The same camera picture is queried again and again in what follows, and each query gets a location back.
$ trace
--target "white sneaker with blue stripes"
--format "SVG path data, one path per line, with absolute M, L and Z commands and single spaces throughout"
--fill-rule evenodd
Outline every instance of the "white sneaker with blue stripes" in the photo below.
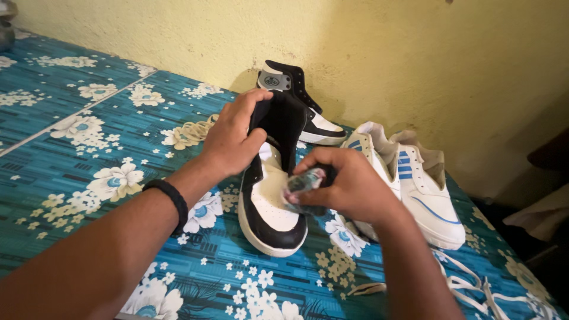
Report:
M 466 233 L 448 194 L 443 152 L 425 149 L 411 130 L 395 133 L 389 142 L 399 145 L 401 201 L 430 244 L 457 250 Z
M 397 177 L 399 144 L 387 140 L 382 125 L 371 121 L 363 123 L 341 147 L 361 151 L 397 199 L 401 199 L 401 185 Z M 361 221 L 354 221 L 354 224 L 367 237 L 378 241 L 371 224 Z

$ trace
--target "black wristband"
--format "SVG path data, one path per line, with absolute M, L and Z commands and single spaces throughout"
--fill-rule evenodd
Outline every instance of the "black wristband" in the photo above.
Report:
M 188 222 L 188 204 L 185 202 L 184 197 L 180 195 L 178 189 L 176 189 L 173 185 L 169 184 L 164 180 L 160 179 L 151 180 L 148 183 L 146 183 L 144 188 L 142 188 L 142 191 L 148 190 L 150 188 L 160 189 L 163 193 L 169 196 L 172 202 L 174 203 L 174 206 L 178 211 L 179 220 L 178 220 L 178 226 L 174 229 L 172 235 L 173 236 L 180 235 L 182 233 L 182 229 L 184 228 L 185 224 Z

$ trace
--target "left hand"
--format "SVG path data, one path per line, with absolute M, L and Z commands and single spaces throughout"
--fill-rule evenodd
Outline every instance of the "left hand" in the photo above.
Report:
M 226 103 L 221 110 L 199 155 L 221 174 L 221 179 L 243 171 L 259 153 L 267 133 L 256 128 L 247 136 L 247 130 L 255 104 L 272 97 L 272 92 L 252 89 L 237 96 L 235 102 Z

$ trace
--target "blue stripe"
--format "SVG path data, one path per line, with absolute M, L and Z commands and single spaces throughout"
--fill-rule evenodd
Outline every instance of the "blue stripe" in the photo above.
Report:
M 438 214 L 435 213 L 435 211 L 431 210 L 431 208 L 427 207 L 426 204 L 424 204 L 421 200 L 419 200 L 419 198 L 416 198 L 416 197 L 414 197 L 414 196 L 412 196 L 411 198 L 417 200 L 420 204 L 422 204 L 425 208 L 427 208 L 427 210 L 428 210 L 430 213 L 432 213 L 434 216 L 436 216 L 436 217 L 439 218 L 440 220 L 442 220 L 442 221 L 444 221 L 444 222 L 452 223 L 452 224 L 461 224 L 460 221 L 450 221 L 450 220 L 447 220 L 447 219 L 445 219 L 445 218 L 439 216 Z
M 354 142 L 352 142 L 348 145 L 348 148 L 353 148 L 359 144 L 360 144 L 360 140 L 355 140 Z

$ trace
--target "sneaker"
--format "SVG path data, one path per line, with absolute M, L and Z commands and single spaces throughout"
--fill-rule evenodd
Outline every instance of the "sneaker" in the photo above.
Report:
M 346 140 L 346 131 L 321 116 L 322 108 L 306 92 L 302 68 L 265 60 L 257 78 L 257 88 L 288 93 L 302 102 L 307 122 L 299 140 L 328 146 Z
M 342 147 L 361 151 L 393 194 L 401 199 L 401 187 L 397 177 L 399 144 L 387 140 L 382 125 L 371 121 L 360 125 Z M 371 224 L 361 221 L 354 221 L 354 224 L 367 237 L 378 241 Z
M 397 169 L 401 201 L 430 244 L 457 250 L 466 234 L 448 194 L 443 152 L 425 149 L 410 130 L 395 133 L 389 141 L 401 144 Z
M 287 210 L 281 197 L 296 166 L 296 143 L 305 122 L 305 107 L 281 92 L 258 102 L 251 115 L 249 130 L 263 128 L 267 141 L 243 174 L 239 225 L 247 240 L 269 256 L 292 255 L 308 234 L 305 216 Z

